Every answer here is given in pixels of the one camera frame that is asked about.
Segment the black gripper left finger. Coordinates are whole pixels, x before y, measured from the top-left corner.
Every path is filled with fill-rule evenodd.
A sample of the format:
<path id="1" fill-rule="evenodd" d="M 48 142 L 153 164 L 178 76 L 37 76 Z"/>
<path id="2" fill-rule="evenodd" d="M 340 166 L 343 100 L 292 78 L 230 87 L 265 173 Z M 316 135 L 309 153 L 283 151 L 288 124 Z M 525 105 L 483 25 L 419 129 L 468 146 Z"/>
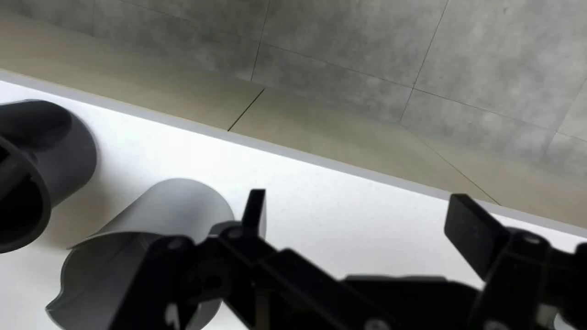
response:
<path id="1" fill-rule="evenodd" d="M 228 303 L 248 330 L 393 330 L 365 294 L 261 236 L 265 197 L 263 188 L 252 190 L 244 215 L 219 223 L 200 243 L 156 239 L 109 330 L 188 330 L 211 300 Z"/>

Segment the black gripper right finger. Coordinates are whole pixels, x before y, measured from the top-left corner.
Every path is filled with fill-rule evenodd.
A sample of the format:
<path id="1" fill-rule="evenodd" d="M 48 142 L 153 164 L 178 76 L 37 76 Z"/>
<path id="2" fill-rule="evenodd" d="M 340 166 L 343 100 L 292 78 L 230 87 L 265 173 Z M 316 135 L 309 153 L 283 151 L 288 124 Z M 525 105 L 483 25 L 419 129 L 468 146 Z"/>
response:
<path id="1" fill-rule="evenodd" d="M 450 195 L 444 234 L 485 280 L 470 330 L 540 330 L 543 305 L 587 330 L 586 241 L 562 250 L 542 234 L 503 225 L 468 193 Z"/>

